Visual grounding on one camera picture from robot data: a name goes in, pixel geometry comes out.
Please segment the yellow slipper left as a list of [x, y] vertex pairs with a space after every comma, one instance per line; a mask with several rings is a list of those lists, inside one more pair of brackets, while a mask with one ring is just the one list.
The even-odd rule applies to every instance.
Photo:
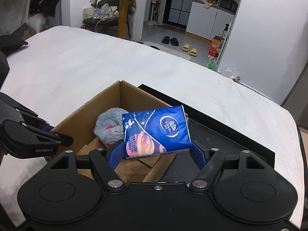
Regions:
[[184, 51], [184, 52], [189, 52], [190, 51], [190, 45], [184, 44], [184, 46], [182, 46], [181, 50]]

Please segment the orange cardboard box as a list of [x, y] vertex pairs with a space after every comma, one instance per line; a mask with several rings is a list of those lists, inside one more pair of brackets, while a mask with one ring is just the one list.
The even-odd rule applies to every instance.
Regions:
[[212, 57], [217, 57], [222, 43], [223, 43], [222, 37], [216, 35], [214, 38], [212, 38], [208, 55]]

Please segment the black slipper left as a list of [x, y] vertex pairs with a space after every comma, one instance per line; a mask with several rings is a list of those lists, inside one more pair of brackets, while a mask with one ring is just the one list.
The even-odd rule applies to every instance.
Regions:
[[169, 36], [165, 36], [162, 41], [163, 44], [169, 44], [170, 43], [170, 37]]

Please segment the white kitchen cabinet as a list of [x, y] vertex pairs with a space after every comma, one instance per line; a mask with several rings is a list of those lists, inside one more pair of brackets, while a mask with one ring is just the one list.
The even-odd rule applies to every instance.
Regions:
[[186, 32], [211, 40], [222, 36], [226, 24], [235, 19], [235, 13], [217, 6], [205, 8], [203, 3], [193, 1]]

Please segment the black shallow tray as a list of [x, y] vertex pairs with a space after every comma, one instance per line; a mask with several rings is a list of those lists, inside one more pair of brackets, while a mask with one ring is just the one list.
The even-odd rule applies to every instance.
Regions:
[[[275, 166], [275, 153], [256, 141], [239, 133], [218, 120], [180, 102], [147, 85], [140, 85], [139, 89], [153, 95], [171, 106], [183, 105], [188, 114], [188, 128], [191, 140], [197, 141], [204, 148], [219, 148], [228, 155], [239, 155], [242, 150], [254, 152], [271, 167]], [[178, 153], [168, 169], [161, 177], [161, 182], [190, 182], [197, 175], [199, 169], [188, 152]]]

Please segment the yellow round side table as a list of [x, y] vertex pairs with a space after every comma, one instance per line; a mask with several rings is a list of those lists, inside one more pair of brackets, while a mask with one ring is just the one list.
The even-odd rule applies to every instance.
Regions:
[[[90, 0], [91, 3], [97, 4], [98, 1], [102, 0]], [[128, 11], [128, 3], [133, 0], [119, 0], [119, 29], [118, 29], [118, 37], [121, 39], [126, 38], [126, 21], [127, 21], [127, 11]]]

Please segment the grey-blue plush toy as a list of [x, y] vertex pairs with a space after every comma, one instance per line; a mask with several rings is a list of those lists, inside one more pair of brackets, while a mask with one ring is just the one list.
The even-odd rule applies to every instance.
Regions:
[[124, 138], [122, 115], [125, 113], [128, 111], [114, 107], [97, 117], [93, 132], [103, 144], [113, 145]]

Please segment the brown cardboard box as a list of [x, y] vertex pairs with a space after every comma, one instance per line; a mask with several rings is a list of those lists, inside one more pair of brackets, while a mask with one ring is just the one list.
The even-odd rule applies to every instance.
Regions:
[[[58, 153], [70, 149], [75, 154], [88, 154], [96, 148], [110, 148], [124, 135], [122, 114], [167, 107], [168, 104], [126, 81], [117, 81], [94, 96], [60, 122], [54, 132], [73, 138], [69, 147], [61, 145]], [[175, 155], [121, 160], [115, 169], [126, 183], [158, 182], [174, 160]]]

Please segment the green plastic bag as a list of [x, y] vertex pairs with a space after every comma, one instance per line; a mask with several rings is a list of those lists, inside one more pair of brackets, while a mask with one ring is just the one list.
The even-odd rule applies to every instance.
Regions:
[[208, 58], [205, 63], [205, 67], [208, 69], [217, 72], [218, 71], [218, 65], [217, 65], [217, 58], [211, 55], [208, 55]]

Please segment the blue tissue pack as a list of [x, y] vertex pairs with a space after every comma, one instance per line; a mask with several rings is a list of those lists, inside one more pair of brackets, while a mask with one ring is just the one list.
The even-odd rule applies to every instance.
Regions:
[[126, 159], [178, 153], [192, 146], [183, 105], [125, 113], [122, 120]]

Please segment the clear plastic bag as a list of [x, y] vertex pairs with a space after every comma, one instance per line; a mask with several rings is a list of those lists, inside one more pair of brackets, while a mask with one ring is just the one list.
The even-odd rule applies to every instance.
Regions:
[[238, 84], [241, 83], [241, 77], [238, 75], [238, 71], [233, 66], [219, 68], [218, 73], [220, 73], [226, 78], [233, 80], [234, 82]]

